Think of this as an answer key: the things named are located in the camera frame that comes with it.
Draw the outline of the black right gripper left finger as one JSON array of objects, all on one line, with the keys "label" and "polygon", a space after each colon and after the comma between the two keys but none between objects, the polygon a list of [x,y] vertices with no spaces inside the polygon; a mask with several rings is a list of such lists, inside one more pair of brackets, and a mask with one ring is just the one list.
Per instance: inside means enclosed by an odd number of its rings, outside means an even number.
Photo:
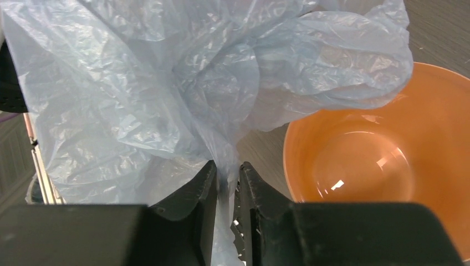
[{"label": "black right gripper left finger", "polygon": [[210,265],[217,168],[153,206],[23,205],[1,215],[2,265]]}]

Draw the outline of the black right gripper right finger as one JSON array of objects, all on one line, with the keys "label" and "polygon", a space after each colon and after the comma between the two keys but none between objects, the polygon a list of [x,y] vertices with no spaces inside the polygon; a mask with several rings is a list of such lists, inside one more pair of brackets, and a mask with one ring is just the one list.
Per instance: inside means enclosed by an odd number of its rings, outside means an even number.
[{"label": "black right gripper right finger", "polygon": [[462,265],[437,217],[415,203],[295,203],[245,162],[236,191],[246,265]]}]

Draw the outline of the light blue trash bag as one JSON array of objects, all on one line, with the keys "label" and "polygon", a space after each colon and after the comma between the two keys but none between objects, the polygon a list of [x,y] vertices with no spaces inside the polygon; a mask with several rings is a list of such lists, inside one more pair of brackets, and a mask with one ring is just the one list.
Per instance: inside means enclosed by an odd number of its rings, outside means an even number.
[{"label": "light blue trash bag", "polygon": [[48,177],[68,204],[155,204],[218,168],[212,265],[230,231],[237,142],[407,84],[403,1],[2,1]]}]

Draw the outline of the orange round trash bin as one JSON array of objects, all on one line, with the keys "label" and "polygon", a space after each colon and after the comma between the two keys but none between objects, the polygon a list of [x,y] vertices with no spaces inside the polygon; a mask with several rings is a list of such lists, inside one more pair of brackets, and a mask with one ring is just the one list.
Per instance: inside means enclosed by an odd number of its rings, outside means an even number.
[{"label": "orange round trash bin", "polygon": [[469,261],[469,79],[415,63],[387,105],[289,124],[283,168],[297,202],[415,202]]}]

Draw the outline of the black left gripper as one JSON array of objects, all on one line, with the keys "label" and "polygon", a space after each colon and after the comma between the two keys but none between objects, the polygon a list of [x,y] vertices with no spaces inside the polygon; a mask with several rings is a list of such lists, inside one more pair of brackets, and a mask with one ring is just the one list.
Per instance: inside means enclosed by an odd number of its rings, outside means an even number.
[{"label": "black left gripper", "polygon": [[1,111],[28,112],[6,41],[1,46]]}]

